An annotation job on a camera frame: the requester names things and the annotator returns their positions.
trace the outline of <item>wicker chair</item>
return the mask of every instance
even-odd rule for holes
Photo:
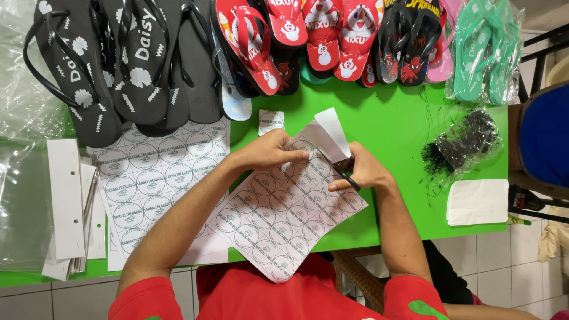
[[[340,294],[343,293],[342,274],[345,274],[371,303],[371,309],[379,314],[383,314],[385,285],[356,260],[358,257],[381,253],[381,247],[378,245],[375,247],[331,251],[331,253],[334,256],[338,292]]]

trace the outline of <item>red shirt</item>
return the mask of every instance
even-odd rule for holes
[[[196,277],[198,320],[448,319],[433,285],[415,276],[389,280],[384,291],[384,314],[375,313],[339,294],[334,268],[316,254],[308,255],[284,284],[272,283],[246,261],[200,267]],[[182,319],[172,282],[167,278],[138,281],[126,288],[109,310],[110,320],[149,318]]]

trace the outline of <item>plastic bag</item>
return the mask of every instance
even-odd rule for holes
[[[509,0],[471,0],[460,10],[446,98],[492,105],[516,100],[524,15]]]
[[[0,142],[0,270],[41,271],[52,234],[47,140]]]
[[[461,180],[475,164],[494,158],[502,147],[498,128],[485,108],[470,112],[423,147],[431,189]]]
[[[67,107],[26,68],[22,50],[33,23],[35,0],[0,0],[0,137],[42,139],[69,136]],[[55,83],[35,40],[28,48],[34,66]]]

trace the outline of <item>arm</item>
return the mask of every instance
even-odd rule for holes
[[[352,158],[344,169],[353,172],[352,179],[362,188],[374,187],[380,216],[381,251],[392,277],[412,274],[432,283],[423,243],[405,206],[391,173],[358,142],[350,143]],[[345,190],[352,185],[337,180],[328,190]]]
[[[170,272],[188,251],[219,199],[245,170],[267,170],[283,163],[307,159],[309,154],[305,151],[282,150],[290,139],[282,129],[269,131],[229,154],[186,192],[129,256],[122,270],[117,295],[140,280],[170,277]]]
[[[538,317],[515,309],[485,305],[449,305],[443,303],[451,320],[539,320]]]

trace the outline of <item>white napkin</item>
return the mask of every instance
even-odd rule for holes
[[[508,220],[508,180],[457,181],[447,203],[448,225],[471,225]]]

